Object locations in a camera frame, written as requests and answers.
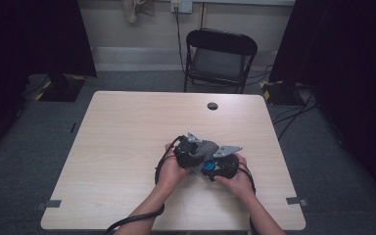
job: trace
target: person's left hand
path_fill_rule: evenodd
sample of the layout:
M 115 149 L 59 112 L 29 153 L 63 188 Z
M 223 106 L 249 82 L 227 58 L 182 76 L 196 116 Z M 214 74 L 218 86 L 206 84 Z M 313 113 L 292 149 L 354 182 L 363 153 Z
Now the person's left hand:
M 173 191 L 178 183 L 188 174 L 189 168 L 182 168 L 176 161 L 176 156 L 172 150 L 167 153 L 167 159 L 160 171 L 158 185 L 166 187 L 168 190 Z

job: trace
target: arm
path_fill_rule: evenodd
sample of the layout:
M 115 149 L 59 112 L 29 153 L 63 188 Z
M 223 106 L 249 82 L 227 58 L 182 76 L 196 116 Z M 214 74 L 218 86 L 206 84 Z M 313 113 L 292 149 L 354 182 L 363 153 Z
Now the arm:
M 246 159 L 239 154 L 235 155 L 241 163 L 239 167 L 248 171 L 245 167 L 247 165 Z M 232 179 L 222 176 L 216 176 L 214 179 L 225 185 L 232 194 L 240 199 L 249 211 L 250 218 L 258 234 L 285 234 L 256 197 L 252 189 L 252 183 L 245 172 L 237 171 L 237 174 Z
M 178 183 L 189 172 L 189 169 L 179 166 L 173 151 L 169 151 L 167 155 L 171 157 L 167 159 L 162 166 L 158 184 L 154 187 L 151 194 L 149 194 L 129 216 L 159 210 L 166 199 L 172 194 Z M 150 234 L 154 222 L 155 217 L 126 223 L 116 231 L 115 235 Z

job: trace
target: gray carpet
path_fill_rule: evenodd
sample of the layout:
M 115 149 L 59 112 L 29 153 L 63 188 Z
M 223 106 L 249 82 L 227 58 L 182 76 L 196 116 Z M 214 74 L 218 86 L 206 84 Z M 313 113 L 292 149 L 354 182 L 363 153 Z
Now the gray carpet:
M 45 75 L 35 75 L 26 91 Z M 74 137 L 98 90 L 182 92 L 181 71 L 100 71 L 89 78 L 75 103 L 38 102 L 28 94 L 21 117 L 0 140 L 0 234 L 101 234 L 101 231 L 45 231 L 38 203 L 51 197 Z M 233 88 L 189 86 L 189 92 L 232 93 Z M 258 84 L 247 94 L 261 94 Z M 308 90 L 303 90 L 304 98 Z M 315 104 L 314 99 L 309 107 Z M 268 107 L 272 119 L 298 110 Z M 286 121 L 275 124 L 280 134 Z M 306 229 L 288 234 L 376 234 L 376 185 L 340 145 L 339 131 L 318 107 L 298 116 L 280 139 L 303 207 Z

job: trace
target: electrical outlet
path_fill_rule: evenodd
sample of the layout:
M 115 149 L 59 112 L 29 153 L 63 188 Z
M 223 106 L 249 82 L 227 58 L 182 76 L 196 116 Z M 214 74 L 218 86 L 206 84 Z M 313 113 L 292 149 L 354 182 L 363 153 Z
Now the electrical outlet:
M 178 9 L 178 13 L 192 13 L 192 0 L 171 0 L 170 11 L 175 12 L 175 8 Z
M 181 13 L 182 12 L 182 4 L 181 4 L 181 1 L 170 1 L 170 11 L 171 12 L 175 12 L 175 8 L 178 9 L 178 12 Z

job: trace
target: table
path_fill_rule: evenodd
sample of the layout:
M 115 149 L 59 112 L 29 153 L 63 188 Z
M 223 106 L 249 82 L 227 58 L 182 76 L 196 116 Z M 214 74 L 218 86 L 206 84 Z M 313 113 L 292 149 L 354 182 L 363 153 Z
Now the table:
M 218 109 L 208 109 L 215 102 Z M 41 220 L 44 229 L 100 229 L 127 217 L 154 187 L 165 144 L 188 131 L 242 146 L 257 196 L 286 230 L 306 222 L 262 97 L 237 94 L 96 92 Z M 154 230 L 250 230 L 249 215 L 222 185 L 186 177 Z

